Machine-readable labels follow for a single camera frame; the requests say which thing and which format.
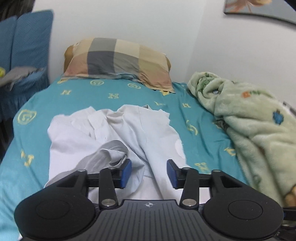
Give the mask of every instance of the metal screw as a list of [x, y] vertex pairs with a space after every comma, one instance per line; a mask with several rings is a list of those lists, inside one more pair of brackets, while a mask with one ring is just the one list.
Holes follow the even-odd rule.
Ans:
[[110, 207], [110, 206], [113, 206], [116, 204], [116, 202], [113, 200], [113, 199], [104, 199], [102, 202], [101, 202], [102, 205], [106, 206], [106, 207]]
[[182, 203], [185, 205], [185, 206], [189, 206], [189, 207], [192, 207], [194, 205], [197, 204], [197, 202], [194, 200], [194, 199], [191, 199], [191, 198], [188, 198], [188, 199], [184, 199], [182, 201]]

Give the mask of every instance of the blue chair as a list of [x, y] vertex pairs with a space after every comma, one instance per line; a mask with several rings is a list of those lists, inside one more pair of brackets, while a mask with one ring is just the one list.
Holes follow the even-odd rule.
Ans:
[[47, 63], [53, 13], [26, 13], [0, 22], [0, 67], [8, 72], [17, 66], [43, 68], [17, 81], [12, 90], [0, 88], [0, 121], [13, 118], [38, 91], [49, 86]]

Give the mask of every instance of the yellow letter print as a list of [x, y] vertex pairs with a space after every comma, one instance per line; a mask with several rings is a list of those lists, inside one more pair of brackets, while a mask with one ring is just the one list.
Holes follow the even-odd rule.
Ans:
[[236, 155], [236, 153], [233, 153], [235, 151], [235, 149], [232, 149], [230, 147], [225, 148], [224, 151], [227, 151], [228, 154], [231, 155], [231, 156], [235, 156]]
[[25, 154], [24, 150], [21, 150], [20, 157], [26, 159], [26, 161], [24, 163], [24, 165], [26, 167], [29, 167], [31, 165], [32, 160], [34, 159], [34, 155], [28, 155], [26, 157], [26, 154]]
[[204, 174], [211, 174], [209, 168], [207, 167], [207, 164], [205, 162], [202, 163], [194, 163], [195, 166], [198, 167], [198, 169], [204, 173]]
[[22, 110], [18, 117], [17, 117], [17, 122], [21, 125], [26, 125], [30, 121], [32, 121], [37, 115], [36, 111], [33, 110]]
[[119, 99], [119, 94], [111, 94], [109, 93], [109, 99]]
[[154, 103], [155, 103], [156, 105], [165, 105], [165, 104], [158, 103], [158, 102], [156, 102], [156, 101], [154, 101]]
[[141, 86], [138, 86], [138, 85], [132, 84], [132, 83], [129, 83], [128, 87], [135, 88], [135, 89], [141, 89]]
[[189, 131], [193, 131], [195, 135], [198, 134], [198, 131], [197, 131], [196, 127], [194, 127], [193, 125], [190, 125], [189, 124], [189, 120], [186, 121], [186, 126], [187, 126], [187, 129]]
[[72, 90], [64, 90], [61, 95], [69, 95], [72, 92]]
[[61, 84], [61, 83], [64, 83], [64, 82], [66, 82], [66, 81], [68, 81], [69, 79], [60, 79], [58, 82], [57, 82], [57, 84]]
[[191, 106], [190, 105], [188, 105], [187, 103], [182, 103], [183, 104], [183, 107], [187, 107], [187, 108], [191, 108]]

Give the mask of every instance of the white wall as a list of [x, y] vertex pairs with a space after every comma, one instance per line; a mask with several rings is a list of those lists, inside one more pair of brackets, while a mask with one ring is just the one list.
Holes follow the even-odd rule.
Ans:
[[223, 0], [207, 0], [186, 79], [210, 71], [265, 87], [296, 107], [296, 26], [223, 8]]
[[63, 70], [68, 46], [87, 37], [119, 38], [167, 54], [172, 81], [184, 82], [206, 0], [36, 0], [52, 9], [49, 77]]

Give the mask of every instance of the gray cloth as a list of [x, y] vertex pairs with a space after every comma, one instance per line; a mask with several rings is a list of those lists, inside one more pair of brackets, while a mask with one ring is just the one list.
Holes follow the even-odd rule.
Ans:
[[11, 83], [11, 90], [15, 81], [23, 79], [35, 71], [37, 71], [37, 69], [31, 66], [15, 67], [11, 71], [9, 71], [3, 78], [0, 78], [0, 87]]

